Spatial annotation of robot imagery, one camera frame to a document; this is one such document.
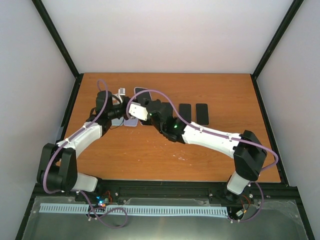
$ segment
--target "purple cable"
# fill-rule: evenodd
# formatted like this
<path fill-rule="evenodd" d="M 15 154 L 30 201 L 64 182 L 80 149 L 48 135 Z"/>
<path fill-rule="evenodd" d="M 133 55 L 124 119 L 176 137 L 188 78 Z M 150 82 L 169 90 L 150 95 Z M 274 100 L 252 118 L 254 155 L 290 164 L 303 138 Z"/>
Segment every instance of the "purple cable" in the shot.
<path fill-rule="evenodd" d="M 262 207 L 265 203 L 265 198 L 264 198 L 264 193 L 262 192 L 262 189 L 260 187 L 260 185 L 255 181 L 254 182 L 255 185 L 258 187 L 259 191 L 260 191 L 260 194 L 261 194 L 261 205 L 259 207 L 259 209 L 256 211 L 256 213 L 254 215 L 252 215 L 251 217 L 249 217 L 248 219 L 245 219 L 245 220 L 240 220 L 239 223 L 245 223 L 245 222 L 250 222 L 251 220 L 253 220 L 262 210 Z"/>
<path fill-rule="evenodd" d="M 106 207 L 105 206 L 100 206 L 100 207 L 96 207 L 96 208 L 94 208 L 94 210 L 96 211 L 96 210 L 98 210 L 98 209 L 105 209 Z M 88 218 L 90 218 L 90 214 L 91 214 L 91 212 L 92 212 L 92 209 L 88 212 L 88 214 L 87 214 L 87 217 Z"/>
<path fill-rule="evenodd" d="M 84 198 L 85 198 L 86 201 L 88 202 L 88 204 L 89 204 L 89 206 L 90 206 L 90 208 L 91 208 L 91 211 L 90 211 L 90 212 L 93 212 L 93 214 L 95 215 L 96 219 L 98 219 L 103 225 L 105 225 L 106 227 L 111 228 L 111 229 L 119 229 L 119 228 L 124 227 L 124 226 L 127 224 L 127 222 L 128 222 L 128 213 L 127 213 L 127 211 L 126 211 L 124 208 L 122 208 L 122 207 L 115 207 L 115 208 L 110 209 L 109 211 L 107 211 L 107 212 L 104 213 L 103 215 L 98 216 L 97 213 L 96 213 L 96 211 L 95 211 L 95 208 L 92 206 L 91 201 L 90 201 L 90 199 L 88 198 L 88 196 L 85 194 L 85 192 L 84 192 L 84 191 L 79 191 L 79 192 L 84 196 Z M 104 216 L 108 215 L 109 213 L 111 213 L 111 212 L 113 212 L 113 211 L 115 211 L 115 210 L 121 210 L 121 211 L 124 213 L 124 215 L 125 215 L 125 221 L 124 221 L 123 224 L 121 224 L 120 226 L 111 226 L 111 225 L 106 224 L 105 222 L 103 222 L 103 221 L 101 220 L 101 218 L 103 218 Z"/>
<path fill-rule="evenodd" d="M 104 109 L 105 109 L 105 107 L 106 107 L 106 105 L 107 105 L 107 101 L 108 101 L 108 97 L 107 97 L 107 96 L 108 96 L 108 86 L 107 86 L 107 84 L 106 84 L 106 82 L 105 82 L 104 80 L 99 79 L 99 80 L 97 81 L 97 85 L 98 85 L 99 90 L 101 90 L 100 87 L 99 87 L 99 83 L 100 83 L 100 82 L 102 82 L 103 85 L 104 85 L 104 87 L 105 87 L 106 98 L 105 98 L 105 100 L 104 100 L 104 103 L 103 103 L 103 106 L 102 106 L 101 111 L 100 111 L 100 112 L 98 113 L 98 115 L 93 119 L 92 122 L 90 122 L 88 125 L 85 126 L 86 128 L 89 128 L 92 124 L 94 124 L 94 123 L 96 122 L 96 120 L 101 116 L 101 114 L 103 113 L 103 111 L 104 111 Z M 78 136 L 78 135 L 79 135 L 80 133 L 82 133 L 84 130 L 85 130 L 85 128 L 82 127 L 81 129 L 79 129 L 78 131 L 76 131 L 74 134 L 72 134 L 72 135 L 68 138 L 68 140 L 69 140 L 69 141 L 73 140 L 76 136 Z M 46 167 L 46 169 L 45 169 L 42 185 L 43 185 L 44 191 L 45 191 L 47 194 L 54 194 L 54 193 L 56 193 L 56 192 L 60 192 L 60 191 L 61 191 L 61 190 L 53 190 L 53 191 L 50 191 L 50 190 L 48 189 L 48 187 L 47 187 L 47 178 L 48 178 L 49 169 L 50 169 L 52 163 L 54 162 L 55 158 L 57 157 L 57 155 L 58 155 L 58 153 L 61 151 L 61 149 L 62 149 L 65 145 L 67 145 L 67 144 L 68 144 L 67 141 L 64 142 L 64 143 L 54 152 L 54 154 L 53 154 L 52 157 L 50 158 L 50 161 L 49 161 L 49 163 L 48 163 L 48 165 L 47 165 L 47 167 Z"/>
<path fill-rule="evenodd" d="M 193 129 L 195 129 L 195 130 L 200 131 L 200 128 L 199 128 L 199 127 L 190 124 L 189 122 L 187 122 L 186 120 L 184 120 L 184 119 L 180 116 L 180 114 L 178 113 L 175 105 L 173 104 L 173 102 L 170 100 L 170 98 L 169 98 L 167 95 L 165 95 L 165 94 L 164 94 L 163 92 L 161 92 L 161 91 L 154 90 L 154 89 L 142 90 L 142 91 L 140 91 L 140 92 L 137 92 L 135 95 L 133 95 L 133 97 L 129 100 L 129 102 L 128 102 L 127 106 L 126 106 L 126 115 L 128 116 L 128 118 L 130 118 L 130 115 L 129 115 L 129 107 L 130 107 L 130 104 L 132 103 L 132 101 L 133 101 L 138 95 L 143 94 L 143 93 L 148 93 L 148 92 L 150 92 L 150 93 L 151 93 L 151 92 L 152 92 L 152 93 L 157 93 L 157 94 L 160 94 L 160 95 L 164 96 L 164 97 L 168 100 L 168 102 L 171 104 L 171 106 L 172 106 L 173 110 L 175 111 L 177 117 L 178 117 L 182 122 L 184 122 L 184 123 L 185 123 L 186 125 L 188 125 L 189 127 L 193 128 Z M 215 132 L 208 131 L 208 130 L 205 130 L 205 129 L 203 129 L 202 132 L 203 132 L 203 133 L 206 133 L 206 134 L 213 135 L 213 136 L 217 136 L 217 137 L 220 137 L 220 138 L 229 139 L 229 136 L 227 136 L 227 135 L 215 133 Z M 276 164 L 278 163 L 278 161 L 279 161 L 278 155 L 277 155 L 273 150 L 271 150 L 271 149 L 268 148 L 268 147 L 265 147 L 265 146 L 263 146 L 263 145 L 261 145 L 261 144 L 257 144 L 257 143 L 252 142 L 252 141 L 247 141 L 247 140 L 244 140 L 244 139 L 239 139 L 239 138 L 234 138 L 234 137 L 231 137 L 230 140 L 232 140 L 232 141 L 238 141 L 238 142 L 241 142 L 241 143 L 244 143 L 244 144 L 249 144 L 249 145 L 252 145 L 252 146 L 261 148 L 261 149 L 266 150 L 267 152 L 271 153 L 271 154 L 274 156 L 274 162 L 271 163 L 271 164 L 269 164 L 269 165 L 267 165 L 267 166 L 265 166 L 265 167 L 263 167 L 263 168 L 261 169 L 261 172 L 262 172 L 262 171 L 265 171 L 265 170 L 267 170 L 267 169 L 269 169 L 269 168 L 271 168 L 271 167 L 273 167 L 273 166 L 276 165 Z"/>

